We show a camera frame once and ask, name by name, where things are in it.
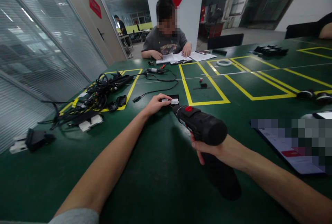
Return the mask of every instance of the hand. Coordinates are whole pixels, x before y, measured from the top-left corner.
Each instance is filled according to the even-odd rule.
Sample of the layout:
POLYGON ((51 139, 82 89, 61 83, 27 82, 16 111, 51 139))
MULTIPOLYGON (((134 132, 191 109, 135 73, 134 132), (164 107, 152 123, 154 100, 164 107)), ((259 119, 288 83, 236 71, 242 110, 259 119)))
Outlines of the hand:
POLYGON ((172 98, 164 95, 164 94, 158 94, 152 97, 149 104, 142 110, 145 114, 148 116, 151 116, 158 112, 163 106, 168 106, 171 103, 172 98), (162 99, 169 99, 169 101, 161 102, 162 99))
POLYGON ((183 57, 188 57, 191 54, 191 42, 187 42, 182 49, 183 57))
POLYGON ((156 50, 150 50, 150 53, 151 53, 151 56, 153 58, 155 58, 156 60, 160 60, 163 58, 163 55, 156 50))
POLYGON ((242 170, 246 166, 246 158, 252 152, 229 135, 218 146, 210 146, 204 142, 196 141, 193 134, 191 134, 190 139, 192 147, 197 151, 201 165, 205 164, 202 157, 202 152, 205 152, 216 156, 217 159, 230 167, 242 170))

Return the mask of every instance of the child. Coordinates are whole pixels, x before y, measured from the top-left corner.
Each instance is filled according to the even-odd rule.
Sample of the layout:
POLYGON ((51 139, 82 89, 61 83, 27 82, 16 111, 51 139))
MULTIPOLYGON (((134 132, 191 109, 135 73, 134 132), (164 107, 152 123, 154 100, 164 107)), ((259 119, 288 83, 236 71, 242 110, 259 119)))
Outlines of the child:
POLYGON ((142 58, 162 59, 163 55, 177 54, 182 51, 184 57, 191 54, 191 43, 185 34, 176 28, 176 14, 173 0, 158 0, 157 26, 146 37, 142 58))

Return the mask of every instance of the yellow tape outline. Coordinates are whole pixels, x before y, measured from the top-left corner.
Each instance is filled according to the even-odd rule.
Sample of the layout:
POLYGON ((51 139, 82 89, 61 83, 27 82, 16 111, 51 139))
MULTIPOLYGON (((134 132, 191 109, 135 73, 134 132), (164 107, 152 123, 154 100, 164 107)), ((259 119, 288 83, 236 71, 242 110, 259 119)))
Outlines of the yellow tape outline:
POLYGON ((317 53, 313 53, 313 52, 309 52, 307 50, 312 50, 312 49, 328 49, 328 50, 332 50, 331 48, 326 48, 326 47, 314 47, 314 48, 306 48, 306 49, 298 49, 297 51, 303 52, 303 53, 307 53, 307 54, 311 54, 311 55, 315 55, 315 56, 320 56, 320 57, 324 57, 327 59, 332 59, 331 56, 325 56, 325 55, 321 55, 321 54, 317 54, 317 53))
POLYGON ((200 63, 194 62, 194 63, 185 63, 185 64, 182 64, 182 65, 179 64, 179 70, 180 70, 184 90, 186 92, 188 105, 190 105, 190 106, 199 106, 199 105, 216 105, 216 104, 228 104, 228 103, 230 103, 230 101, 227 99, 225 94, 221 91, 221 89, 217 86, 215 81, 211 78, 211 76, 206 72, 206 70, 203 68, 203 66, 200 63), (211 84, 217 90, 218 94, 221 96, 221 98, 223 100, 221 100, 221 101, 205 101, 205 102, 193 102, 192 101, 191 95, 190 95, 190 92, 189 92, 189 88, 188 88, 188 85, 187 85, 187 82, 186 82, 186 78, 184 77, 184 73, 183 73, 183 70, 182 70, 183 65, 190 65, 190 64, 198 64, 198 66, 201 68, 203 73, 206 75, 208 80, 211 82, 211 84))
MULTIPOLYGON (((234 86, 236 86, 245 96, 247 96, 250 100, 252 101, 256 101, 256 100, 274 100, 274 99, 283 99, 283 98, 291 98, 291 97, 295 97, 296 95, 286 89, 284 89, 283 87, 279 86, 278 84, 268 80, 267 78, 257 74, 256 72, 252 72, 250 69, 246 68, 244 65, 242 65, 241 63, 239 63, 238 61, 236 61, 236 59, 240 59, 240 58, 247 58, 247 57, 251 57, 251 58, 255 58, 253 56, 240 56, 240 57, 234 57, 234 58, 230 58, 230 60, 233 62, 233 64, 235 65, 235 67, 237 67, 240 71, 247 71, 250 72, 252 74, 254 74, 255 76, 257 76, 258 78, 262 79, 263 81, 269 83, 270 85, 278 88, 279 90, 285 92, 286 94, 280 94, 280 95, 270 95, 270 96, 257 96, 254 97, 252 96, 250 93, 248 93, 248 91, 246 91, 243 87, 241 87, 236 81, 234 81, 229 75, 224 75, 231 83, 233 83, 234 86)), ((212 70, 219 75, 219 72, 213 67, 213 65, 210 62, 214 62, 217 60, 211 60, 211 61, 207 61, 207 63, 209 64, 209 66, 212 68, 212 70)), ((269 64, 269 63, 265 63, 273 68, 279 69, 278 67, 269 64)))
MULTIPOLYGON (((290 72, 290 73, 296 74, 296 75, 301 76, 301 77, 303 77, 303 78, 306 78, 306 79, 308 79, 308 80, 314 81, 314 82, 316 82, 316 83, 318 83, 318 84, 321 84, 321 85, 324 85, 324 86, 326 86, 326 87, 332 88, 332 85, 330 85, 330 84, 328 84, 328 83, 325 83, 325 82, 323 82, 323 81, 317 80, 317 79, 315 79, 315 78, 309 77, 309 76, 307 76, 307 75, 304 75, 304 74, 301 74, 301 73, 295 72, 295 71, 290 70, 290 69, 288 69, 288 68, 279 68, 279 67, 277 67, 277 66, 275 66, 275 65, 272 65, 272 64, 270 64, 270 63, 268 63, 268 62, 266 62, 266 61, 264 61, 264 60, 261 60, 261 59, 259 59, 259 58, 257 58, 257 57, 254 57, 254 56, 248 56, 248 57, 252 57, 252 58, 254 58, 255 60, 257 60, 257 61, 259 61, 259 62, 262 62, 262 63, 264 63, 264 64, 266 64, 266 65, 268 65, 268 66, 270 66, 270 67, 272 67, 272 68, 274 68, 274 69, 282 69, 282 70, 285 70, 285 71, 287 71, 287 72, 290 72)), ((272 77, 272 76, 270 76, 270 75, 268 75, 268 74, 266 74, 266 73, 264 73, 264 72, 262 72, 262 71, 258 71, 258 73, 260 73, 260 74, 264 75, 265 77, 267 77, 267 78, 269 78, 269 79, 271 79, 271 80, 273 80, 273 81, 279 83, 280 85, 282 85, 282 86, 284 86, 284 87, 286 87, 286 88, 292 90, 292 91, 295 92, 295 93, 299 93, 299 92, 300 92, 300 90, 298 90, 298 89, 296 89, 296 88, 294 88, 294 87, 292 87, 292 86, 290 86, 290 85, 288 85, 288 84, 286 84, 286 83, 284 83, 284 82, 282 82, 282 81, 280 81, 280 80, 278 80, 278 79, 276 79, 276 78, 274 78, 274 77, 272 77)), ((322 93, 322 92, 332 93, 332 90, 315 91, 316 94, 317 94, 317 93, 322 93)))
MULTIPOLYGON (((121 75, 124 75, 125 72, 129 72, 129 71, 137 71, 137 70, 139 70, 138 74, 142 73, 142 71, 143 71, 142 68, 138 68, 138 69, 130 69, 130 70, 119 71, 119 73, 120 73, 121 75)), ((117 73, 117 71, 106 72, 106 73, 104 73, 104 74, 114 74, 114 73, 117 73)), ((131 88, 130 88, 129 93, 128 93, 128 95, 127 95, 127 101, 126 101, 126 104, 125 104, 124 106, 122 106, 122 107, 119 107, 119 108, 117 109, 117 111, 118 111, 118 110, 124 110, 125 107, 127 106, 127 103, 128 103, 128 101, 129 101, 129 98, 130 98, 130 96, 131 96, 133 90, 134 90, 134 87, 135 87, 135 85, 136 85, 136 82, 137 82, 138 78, 139 78, 139 75, 136 76, 136 78, 135 78, 133 84, 131 85, 131 88)), ((75 102, 76 100, 79 99, 80 94, 74 99, 73 102, 75 102)), ((60 115, 62 115, 62 114, 63 114, 63 113, 69 108, 69 107, 71 107, 71 106, 73 105, 73 102, 71 102, 71 103, 69 103, 68 105, 66 105, 66 106, 60 111, 60 115)), ((108 111, 109 111, 109 110, 106 109, 106 108, 102 110, 102 112, 108 112, 108 111)))

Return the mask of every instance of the drill handle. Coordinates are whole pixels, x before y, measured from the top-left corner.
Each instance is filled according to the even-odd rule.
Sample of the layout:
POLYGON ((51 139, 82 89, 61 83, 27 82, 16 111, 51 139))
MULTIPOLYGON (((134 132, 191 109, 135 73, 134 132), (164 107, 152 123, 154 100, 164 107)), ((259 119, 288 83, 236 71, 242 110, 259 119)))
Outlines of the drill handle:
POLYGON ((205 172, 219 193, 227 200, 237 200, 242 195, 241 186, 232 167, 209 153, 202 153, 205 172))

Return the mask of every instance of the gray t-shirt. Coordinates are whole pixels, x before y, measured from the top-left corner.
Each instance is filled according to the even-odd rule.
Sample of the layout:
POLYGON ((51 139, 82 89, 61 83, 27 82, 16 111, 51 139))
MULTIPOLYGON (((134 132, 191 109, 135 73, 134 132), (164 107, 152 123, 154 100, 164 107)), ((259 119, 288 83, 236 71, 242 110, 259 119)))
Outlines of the gray t-shirt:
POLYGON ((155 26, 147 35, 142 52, 153 49, 163 55, 177 54, 182 51, 186 43, 186 35, 180 28, 173 36, 166 37, 155 26))

